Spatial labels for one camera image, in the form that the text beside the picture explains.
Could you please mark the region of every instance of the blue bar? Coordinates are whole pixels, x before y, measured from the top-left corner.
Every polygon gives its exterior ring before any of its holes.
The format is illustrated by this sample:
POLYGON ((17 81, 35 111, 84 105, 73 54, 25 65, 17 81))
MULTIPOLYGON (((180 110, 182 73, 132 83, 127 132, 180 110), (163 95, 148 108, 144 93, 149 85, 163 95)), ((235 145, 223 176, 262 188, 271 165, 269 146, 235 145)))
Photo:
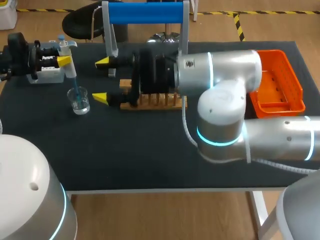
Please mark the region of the blue bar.
POLYGON ((110 24, 182 24, 182 2, 109 2, 110 24))

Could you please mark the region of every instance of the black table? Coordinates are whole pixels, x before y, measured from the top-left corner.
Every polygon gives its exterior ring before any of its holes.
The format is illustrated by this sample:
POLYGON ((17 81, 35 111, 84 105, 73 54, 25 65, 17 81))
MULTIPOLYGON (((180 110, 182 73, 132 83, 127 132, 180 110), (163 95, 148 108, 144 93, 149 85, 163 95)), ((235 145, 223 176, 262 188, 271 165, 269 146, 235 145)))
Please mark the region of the black table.
MULTIPOLYGON (((154 53, 173 53, 176 44, 121 44, 119 55, 151 47, 154 53)), ((189 53, 246 49, 283 50, 303 87, 305 115, 320 115, 320 96, 294 42, 190 43, 189 53)), ((105 45, 79 44, 72 49, 78 84, 87 88, 91 110, 73 114, 67 99, 72 84, 29 85, 25 77, 5 85, 0 96, 3 133, 35 144, 47 157, 67 191, 218 189, 286 187, 303 175, 256 162, 211 164, 203 160, 185 136, 181 111, 121 111, 95 101, 91 94, 119 91, 119 79, 130 78, 121 69, 116 78, 95 69, 105 57, 105 45)), ((198 97, 188 98, 186 119, 196 137, 198 97)), ((248 99, 246 118, 255 114, 248 99)), ((285 161, 318 169, 318 161, 285 161)))

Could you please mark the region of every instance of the white container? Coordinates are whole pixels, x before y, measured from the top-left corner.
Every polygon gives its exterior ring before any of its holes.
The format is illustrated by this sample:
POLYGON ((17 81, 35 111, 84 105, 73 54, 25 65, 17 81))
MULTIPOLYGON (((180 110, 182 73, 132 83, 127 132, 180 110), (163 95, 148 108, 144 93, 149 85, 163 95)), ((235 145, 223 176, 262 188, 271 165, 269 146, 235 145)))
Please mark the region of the white container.
POLYGON ((14 29, 17 22, 17 0, 8 0, 5 6, 0 6, 0 30, 14 29))
MULTIPOLYGON (((43 56, 42 59, 52 59, 53 56, 43 56)), ((59 84, 65 79, 65 71, 63 68, 55 68, 54 66, 42 67, 41 71, 36 72, 38 79, 32 79, 30 74, 26 75, 31 84, 59 84)))

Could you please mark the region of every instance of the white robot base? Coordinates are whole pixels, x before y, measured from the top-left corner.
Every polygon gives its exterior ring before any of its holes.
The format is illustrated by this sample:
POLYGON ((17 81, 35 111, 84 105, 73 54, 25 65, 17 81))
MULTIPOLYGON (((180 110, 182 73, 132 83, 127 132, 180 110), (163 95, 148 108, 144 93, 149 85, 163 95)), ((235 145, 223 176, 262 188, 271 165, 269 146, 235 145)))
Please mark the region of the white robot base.
POLYGON ((75 240, 77 216, 43 153, 0 135, 0 240, 75 240))

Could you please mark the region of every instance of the robotic arm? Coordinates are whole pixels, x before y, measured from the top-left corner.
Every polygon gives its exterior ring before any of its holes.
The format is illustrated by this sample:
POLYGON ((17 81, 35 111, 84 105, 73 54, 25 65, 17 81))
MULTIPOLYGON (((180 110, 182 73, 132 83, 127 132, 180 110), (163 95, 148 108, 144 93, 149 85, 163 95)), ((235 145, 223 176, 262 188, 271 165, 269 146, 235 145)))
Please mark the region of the robotic arm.
POLYGON ((319 117, 244 120, 246 93, 255 91, 262 78, 256 51, 179 56, 174 72, 180 94, 203 92, 197 106, 197 147, 204 159, 225 163, 320 158, 319 117))

